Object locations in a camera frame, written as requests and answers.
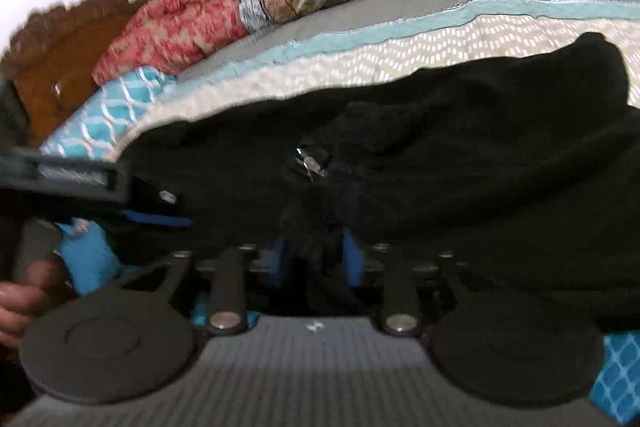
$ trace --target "carved wood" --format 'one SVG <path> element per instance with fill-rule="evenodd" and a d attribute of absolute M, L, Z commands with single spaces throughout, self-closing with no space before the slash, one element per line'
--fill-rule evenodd
<path fill-rule="evenodd" d="M 94 64 L 149 0 L 83 0 L 32 12 L 0 58 L 14 81 L 39 144 L 97 89 Z"/>

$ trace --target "blue fabric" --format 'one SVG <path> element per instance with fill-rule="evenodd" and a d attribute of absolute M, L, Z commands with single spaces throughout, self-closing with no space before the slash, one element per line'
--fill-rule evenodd
<path fill-rule="evenodd" d="M 364 272 L 364 255 L 351 232 L 344 230 L 342 236 L 342 263 L 346 272 L 347 284 L 351 288 L 362 285 Z"/>
<path fill-rule="evenodd" d="M 73 234 L 74 226 L 61 226 L 63 232 Z M 115 279 L 122 266 L 107 246 L 104 232 L 95 223 L 76 239 L 65 240 L 58 247 L 65 261 L 74 289 L 78 295 L 87 295 Z"/>
<path fill-rule="evenodd" d="M 284 238 L 279 237 L 269 251 L 269 282 L 274 286 L 280 286 L 282 282 L 282 251 L 284 250 Z"/>
<path fill-rule="evenodd" d="M 123 210 L 122 215 L 136 223 L 160 225 L 162 227 L 186 229 L 193 224 L 193 221 L 188 217 L 160 216 L 159 214 L 145 214 L 144 212 L 137 212 L 135 210 Z"/>
<path fill-rule="evenodd" d="M 607 335 L 590 400 L 622 425 L 640 414 L 640 331 Z"/>

